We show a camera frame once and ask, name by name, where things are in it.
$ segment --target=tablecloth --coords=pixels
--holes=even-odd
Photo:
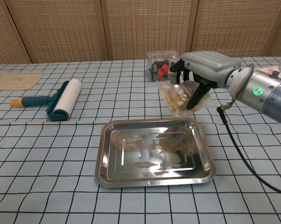
[[[242,66],[281,57],[242,57]],[[0,91],[0,224],[281,224],[281,195],[263,186],[237,154],[215,108],[189,117],[203,127],[217,174],[206,184],[106,189],[94,178],[101,128],[111,120],[171,117],[144,60],[0,65],[40,72],[27,91]],[[82,91],[69,121],[50,122],[46,106],[10,99],[54,94],[77,78]],[[223,89],[211,91],[221,104]],[[281,124],[237,102],[227,111],[253,168],[281,189]]]

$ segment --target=orange handle tip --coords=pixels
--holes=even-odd
[[[22,100],[22,97],[20,97],[19,99],[12,99],[12,100],[10,100],[9,104],[11,106],[23,106],[21,100]]]

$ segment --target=robotic arm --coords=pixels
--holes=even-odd
[[[254,70],[254,65],[241,69],[241,63],[214,51],[184,53],[170,68],[171,84],[178,84],[181,72],[184,81],[190,71],[199,83],[187,110],[194,108],[211,88],[226,88],[233,98],[281,123],[281,78],[279,72],[269,75]]]

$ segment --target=plastic container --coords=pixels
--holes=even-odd
[[[169,81],[169,69],[180,59],[175,50],[152,51],[147,53],[147,75],[152,82]]]

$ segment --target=stainless steel tray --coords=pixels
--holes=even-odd
[[[215,172],[193,119],[118,120],[102,129],[95,177],[104,187],[205,183]]]

